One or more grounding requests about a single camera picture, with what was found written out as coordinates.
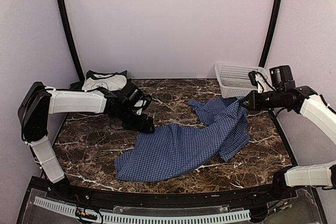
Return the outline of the white and green raglan shirt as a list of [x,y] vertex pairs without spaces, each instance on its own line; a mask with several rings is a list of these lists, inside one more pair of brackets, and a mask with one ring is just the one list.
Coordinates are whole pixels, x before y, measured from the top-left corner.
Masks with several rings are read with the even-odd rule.
[[127,71],[114,73],[99,73],[89,70],[82,86],[82,90],[104,88],[108,91],[118,91],[127,84]]

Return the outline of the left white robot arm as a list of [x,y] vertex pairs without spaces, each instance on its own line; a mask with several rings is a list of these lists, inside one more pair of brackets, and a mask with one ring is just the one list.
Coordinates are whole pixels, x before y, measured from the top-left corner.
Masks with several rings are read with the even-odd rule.
[[153,117],[144,113],[151,101],[151,96],[145,95],[132,82],[115,91],[103,87],[61,89],[34,82],[17,112],[21,138],[47,179],[54,184],[54,193],[61,200],[69,201],[74,197],[74,189],[66,183],[67,176],[49,139],[50,117],[69,113],[106,114],[119,120],[126,130],[153,133]]

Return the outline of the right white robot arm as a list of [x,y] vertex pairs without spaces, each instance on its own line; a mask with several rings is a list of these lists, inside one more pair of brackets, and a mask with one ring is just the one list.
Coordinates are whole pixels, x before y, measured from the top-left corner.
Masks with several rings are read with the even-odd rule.
[[[271,111],[275,108],[294,111],[312,122],[335,143],[335,110],[326,103],[322,95],[309,86],[296,87],[285,92],[280,89],[262,93],[253,90],[240,100],[239,105],[250,111]],[[296,187],[335,189],[335,161],[299,166],[283,130],[279,130],[279,134],[291,159],[291,165],[274,173],[272,185],[268,187],[271,199],[278,200],[287,196]]]

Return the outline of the blue checkered shirt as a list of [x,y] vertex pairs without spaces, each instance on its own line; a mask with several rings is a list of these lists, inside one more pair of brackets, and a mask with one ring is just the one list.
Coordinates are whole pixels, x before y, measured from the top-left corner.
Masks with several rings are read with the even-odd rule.
[[140,133],[134,149],[115,160],[118,180],[147,183],[177,177],[217,155],[227,162],[249,142],[247,109],[238,98],[188,104],[206,127],[169,124],[154,133]]

